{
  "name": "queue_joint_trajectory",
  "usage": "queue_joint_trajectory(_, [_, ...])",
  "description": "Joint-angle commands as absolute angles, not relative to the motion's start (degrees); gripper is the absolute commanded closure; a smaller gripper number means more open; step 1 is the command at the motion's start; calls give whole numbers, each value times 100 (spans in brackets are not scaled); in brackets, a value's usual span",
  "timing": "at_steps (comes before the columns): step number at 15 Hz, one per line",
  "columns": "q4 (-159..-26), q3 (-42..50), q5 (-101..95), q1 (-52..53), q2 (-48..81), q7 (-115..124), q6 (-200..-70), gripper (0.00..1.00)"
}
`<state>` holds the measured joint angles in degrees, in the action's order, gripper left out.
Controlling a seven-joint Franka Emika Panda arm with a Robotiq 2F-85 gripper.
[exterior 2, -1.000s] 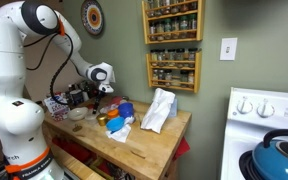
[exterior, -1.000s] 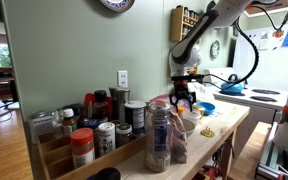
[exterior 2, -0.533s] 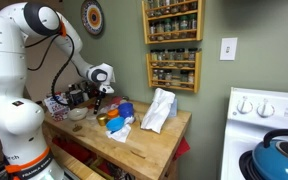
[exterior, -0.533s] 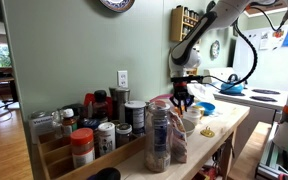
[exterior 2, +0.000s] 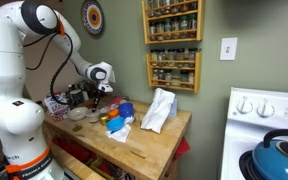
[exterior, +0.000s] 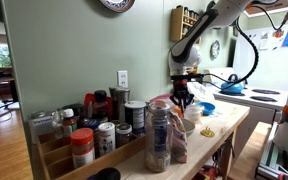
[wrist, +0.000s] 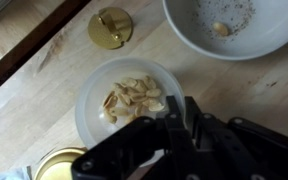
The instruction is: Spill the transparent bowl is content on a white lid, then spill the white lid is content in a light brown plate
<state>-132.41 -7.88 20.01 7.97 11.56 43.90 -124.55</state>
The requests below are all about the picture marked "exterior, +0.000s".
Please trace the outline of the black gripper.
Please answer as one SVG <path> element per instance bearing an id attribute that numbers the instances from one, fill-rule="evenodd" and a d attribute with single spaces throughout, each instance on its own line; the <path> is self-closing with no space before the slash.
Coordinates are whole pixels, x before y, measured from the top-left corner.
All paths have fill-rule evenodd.
<path id="1" fill-rule="evenodd" d="M 176 106 L 181 106 L 180 100 L 183 100 L 182 111 L 185 111 L 185 109 L 194 102 L 194 95 L 189 93 L 187 83 L 192 80 L 201 83 L 203 77 L 203 74 L 172 75 L 173 93 L 169 99 Z"/>

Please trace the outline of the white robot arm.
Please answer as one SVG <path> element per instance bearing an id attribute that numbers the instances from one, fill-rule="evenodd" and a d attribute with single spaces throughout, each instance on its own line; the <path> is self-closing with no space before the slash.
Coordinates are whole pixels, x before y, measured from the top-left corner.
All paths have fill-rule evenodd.
<path id="1" fill-rule="evenodd" d="M 193 27 L 179 40 L 170 52 L 170 60 L 180 68 L 189 60 L 197 61 L 198 53 L 192 50 L 195 41 L 207 30 L 231 25 L 250 4 L 274 4 L 278 0 L 219 0 L 204 12 Z M 283 111 L 288 113 L 288 98 Z"/>

